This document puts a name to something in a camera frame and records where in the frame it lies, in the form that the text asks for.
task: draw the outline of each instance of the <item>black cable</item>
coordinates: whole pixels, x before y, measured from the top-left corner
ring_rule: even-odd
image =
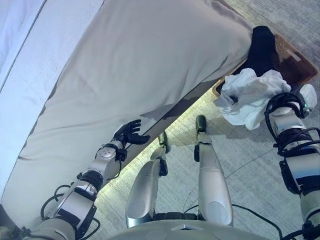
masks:
[[[50,197],[47,201],[45,201],[45,203],[42,205],[41,210],[40,210],[40,217],[41,217],[42,222],[47,219],[47,218],[45,218],[45,208],[48,205],[48,203],[50,203],[53,199],[55,199],[57,197],[61,197],[63,195],[64,195],[64,193],[59,193],[59,194],[56,194],[56,195]]]
[[[305,222],[308,222],[308,220],[315,214],[320,213],[320,208],[312,211],[311,213],[309,213],[309,215],[306,217]]]
[[[317,127],[309,127],[309,128],[307,128],[307,129],[304,129],[304,130],[296,133],[295,135],[293,135],[292,137],[290,137],[289,139],[287,139],[284,143],[281,144],[281,145],[283,145],[283,147],[279,148],[279,151],[282,151],[285,146],[287,146],[288,144],[294,142],[294,141],[297,139],[297,137],[299,137],[300,135],[305,134],[305,133],[308,133],[308,132],[310,132],[310,131],[312,131],[312,130],[316,130],[317,133],[318,133],[318,136],[320,137],[320,130],[319,130],[319,128],[317,128]]]
[[[188,211],[190,211],[191,209],[194,209],[196,207],[198,207],[199,205],[195,205],[195,206],[192,206],[190,208],[188,208],[183,214],[186,214]],[[263,221],[267,222],[268,224],[272,225],[273,227],[276,228],[276,230],[278,231],[278,234],[279,234],[279,238],[280,240],[282,240],[282,237],[283,237],[283,234],[282,234],[282,231],[280,229],[280,227],[278,227],[278,225],[276,225],[274,222],[270,221],[269,219],[261,216],[260,214],[256,213],[255,211],[249,209],[249,208],[246,208],[244,206],[240,206],[240,205],[237,205],[237,204],[232,204],[233,207],[237,207],[237,208],[240,208],[240,209],[244,209],[244,210],[247,210],[249,211],[250,213],[252,213],[253,215],[257,216],[258,218],[262,219]]]
[[[93,234],[95,234],[99,230],[99,228],[101,226],[100,221],[98,219],[96,219],[96,218],[92,218],[92,220],[97,223],[96,228],[92,232],[90,232],[90,234],[88,234],[87,236],[84,236],[83,238],[80,238],[79,240],[86,240],[86,239],[90,238]]]
[[[290,149],[289,151],[278,151],[278,154],[282,157],[285,157],[285,155],[291,154],[292,152],[296,152],[304,147],[310,146],[310,145],[314,145],[314,144],[320,144],[320,140],[316,140],[316,141],[308,141],[305,143],[302,143],[298,146],[295,146],[294,148]]]
[[[299,236],[301,234],[302,234],[302,230],[294,231],[294,232],[288,234],[287,236],[281,238],[280,240],[291,240],[294,237]]]
[[[298,103],[299,108],[291,102]],[[269,129],[269,132],[271,133],[271,135],[273,136],[273,138],[277,144],[279,143],[279,139],[275,135],[275,133],[272,129],[270,119],[269,119],[269,114],[280,107],[292,108],[295,112],[295,115],[298,116],[298,118],[302,118],[302,119],[305,118],[304,106],[302,105],[302,102],[295,94],[293,94],[291,92],[282,92],[282,93],[279,93],[279,94],[273,96],[266,105],[264,116],[265,116],[266,126]]]
[[[196,208],[196,207],[199,207],[199,205],[195,205],[195,206],[192,206],[192,207],[188,208],[187,210],[184,211],[183,214],[186,214],[186,213],[189,212],[191,209],[194,209],[194,208]]]
[[[59,189],[62,189],[62,188],[70,188],[70,187],[71,187],[70,185],[66,185],[66,184],[61,185],[61,186],[58,186],[58,187],[56,188],[56,190],[54,191],[54,194],[53,194],[53,196],[55,197],[54,199],[58,202],[57,192],[59,191]]]

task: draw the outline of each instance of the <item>bed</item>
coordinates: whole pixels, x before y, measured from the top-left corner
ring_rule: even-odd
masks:
[[[140,118],[156,138],[251,44],[252,25],[219,1],[35,2],[0,74],[0,196],[18,227],[120,124]]]

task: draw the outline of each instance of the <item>silver robot leg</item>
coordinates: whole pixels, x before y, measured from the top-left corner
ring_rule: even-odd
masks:
[[[155,215],[158,182],[160,176],[168,174],[166,164],[167,145],[162,144],[165,133],[159,137],[158,147],[135,178],[125,207],[125,221],[128,228],[150,222]]]
[[[210,137],[206,134],[206,118],[196,118],[198,144],[194,159],[199,166],[199,216],[211,224],[233,225],[233,210],[224,172]]]

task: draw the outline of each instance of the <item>white towel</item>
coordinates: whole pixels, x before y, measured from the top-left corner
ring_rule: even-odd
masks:
[[[0,197],[71,53],[103,0],[47,0],[0,93]]]
[[[273,96],[290,90],[291,87],[275,70],[257,77],[253,69],[245,68],[237,75],[225,77],[221,96],[214,104],[229,123],[245,125],[247,129],[253,130],[264,120],[268,101]]]

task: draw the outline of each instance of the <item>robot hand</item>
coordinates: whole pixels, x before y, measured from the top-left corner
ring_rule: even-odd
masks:
[[[140,131],[141,120],[134,120],[126,125],[123,125],[114,135],[113,141],[120,141],[123,145],[123,148],[126,147],[126,144],[136,144],[142,145],[146,144],[150,136],[140,136],[137,132]]]

